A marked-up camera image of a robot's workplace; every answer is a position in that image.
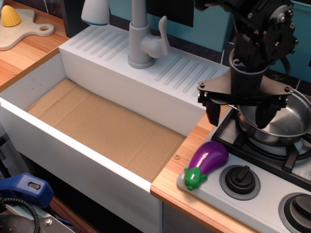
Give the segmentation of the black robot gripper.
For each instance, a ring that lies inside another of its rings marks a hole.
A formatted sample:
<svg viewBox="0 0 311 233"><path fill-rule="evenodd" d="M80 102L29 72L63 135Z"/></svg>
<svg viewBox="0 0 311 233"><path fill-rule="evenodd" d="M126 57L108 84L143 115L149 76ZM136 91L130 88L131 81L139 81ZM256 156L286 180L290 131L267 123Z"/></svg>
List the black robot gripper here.
<svg viewBox="0 0 311 233"><path fill-rule="evenodd" d="M230 53L229 63L226 73L197 84L198 102L206 106L210 124L218 126L220 105L246 105L257 106L256 126L265 128L286 106L287 98L294 89L265 76L269 65L248 69L234 52Z"/></svg>

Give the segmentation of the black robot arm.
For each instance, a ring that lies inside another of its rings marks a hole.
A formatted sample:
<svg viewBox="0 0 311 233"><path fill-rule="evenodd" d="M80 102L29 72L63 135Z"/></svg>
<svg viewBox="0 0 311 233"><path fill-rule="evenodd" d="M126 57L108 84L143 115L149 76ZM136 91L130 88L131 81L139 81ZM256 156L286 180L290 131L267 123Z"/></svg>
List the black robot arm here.
<svg viewBox="0 0 311 233"><path fill-rule="evenodd" d="M199 82L198 102L206 108L210 124L219 123L222 105L254 106L255 123L260 129L287 106L293 89L267 74L277 61L287 72L287 55L294 53L298 39L292 22L293 3L289 0L197 0L203 11L218 5L233 15L235 47L229 56L229 70L216 78Z"/></svg>

